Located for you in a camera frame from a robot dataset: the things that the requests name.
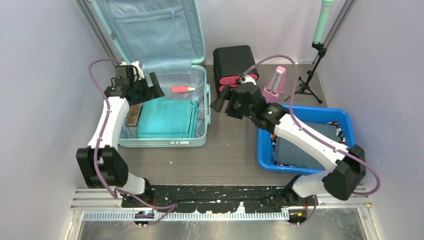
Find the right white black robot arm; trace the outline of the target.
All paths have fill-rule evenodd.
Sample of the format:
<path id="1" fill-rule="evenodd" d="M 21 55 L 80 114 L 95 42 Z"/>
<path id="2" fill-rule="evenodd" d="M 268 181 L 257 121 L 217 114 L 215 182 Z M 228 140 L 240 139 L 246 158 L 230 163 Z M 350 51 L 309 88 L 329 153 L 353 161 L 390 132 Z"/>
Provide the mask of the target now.
<path id="1" fill-rule="evenodd" d="M 224 102 L 225 113 L 232 118 L 249 118 L 262 130 L 289 141 L 317 160 L 324 171 L 311 175 L 297 175 L 283 189 L 282 194 L 291 205 L 299 205 L 305 198 L 318 194 L 330 194 L 346 201 L 366 174 L 361 164 L 364 150 L 335 142 L 304 124 L 290 110 L 279 103 L 267 102 L 260 88 L 245 82 L 236 88 L 226 86 L 210 104 L 220 112 Z"/>

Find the light blue hard-shell suitcase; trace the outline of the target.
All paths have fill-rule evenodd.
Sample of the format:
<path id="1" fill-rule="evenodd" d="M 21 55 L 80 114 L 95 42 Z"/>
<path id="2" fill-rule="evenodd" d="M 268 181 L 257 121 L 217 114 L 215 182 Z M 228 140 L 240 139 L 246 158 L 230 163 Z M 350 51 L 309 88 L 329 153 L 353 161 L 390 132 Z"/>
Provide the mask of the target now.
<path id="1" fill-rule="evenodd" d="M 201 147 L 211 123 L 211 87 L 207 82 L 205 42 L 194 0 L 94 0 L 92 6 L 110 35 L 122 61 L 140 62 L 148 85 L 155 72 L 162 99 L 196 101 L 195 137 L 138 138 L 136 127 L 121 128 L 118 146 L 127 148 Z M 174 86 L 194 87 L 173 93 Z"/>

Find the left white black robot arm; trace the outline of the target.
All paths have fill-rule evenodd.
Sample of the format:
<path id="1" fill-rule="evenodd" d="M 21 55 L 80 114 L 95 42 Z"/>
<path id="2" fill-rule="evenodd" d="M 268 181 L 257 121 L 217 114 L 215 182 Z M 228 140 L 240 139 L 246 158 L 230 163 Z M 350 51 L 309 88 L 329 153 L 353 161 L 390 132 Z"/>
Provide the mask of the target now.
<path id="1" fill-rule="evenodd" d="M 87 147 L 79 148 L 76 160 L 87 187 L 105 189 L 112 197 L 118 193 L 134 194 L 141 207 L 153 202 L 153 193 L 146 178 L 130 173 L 127 163 L 118 152 L 122 126 L 131 107 L 163 97 L 157 76 L 149 74 L 152 85 L 142 71 L 139 61 L 118 63 L 111 84 L 102 89 L 93 83 L 103 98 L 103 110 L 98 126 Z"/>

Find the teal cloth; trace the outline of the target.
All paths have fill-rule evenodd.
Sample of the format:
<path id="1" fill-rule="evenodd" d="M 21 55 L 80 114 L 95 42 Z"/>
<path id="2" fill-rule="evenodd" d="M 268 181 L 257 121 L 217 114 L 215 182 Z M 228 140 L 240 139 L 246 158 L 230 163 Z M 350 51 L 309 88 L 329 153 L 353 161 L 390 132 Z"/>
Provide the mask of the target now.
<path id="1" fill-rule="evenodd" d="M 139 139 L 195 137 L 198 104 L 193 100 L 158 98 L 143 104 L 138 122 Z"/>

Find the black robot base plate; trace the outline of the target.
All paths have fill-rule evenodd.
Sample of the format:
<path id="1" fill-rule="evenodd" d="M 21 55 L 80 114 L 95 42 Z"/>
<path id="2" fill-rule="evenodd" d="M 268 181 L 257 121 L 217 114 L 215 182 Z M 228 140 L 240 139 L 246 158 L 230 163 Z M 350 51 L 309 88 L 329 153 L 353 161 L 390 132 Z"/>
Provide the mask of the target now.
<path id="1" fill-rule="evenodd" d="M 123 189 L 113 193 L 122 197 L 124 208 L 153 208 L 159 213 L 235 213 L 244 208 L 248 214 L 276 213 L 290 207 L 302 212 L 318 205 L 315 196 L 297 197 L 283 186 L 264 185 L 153 185 L 146 193 Z"/>

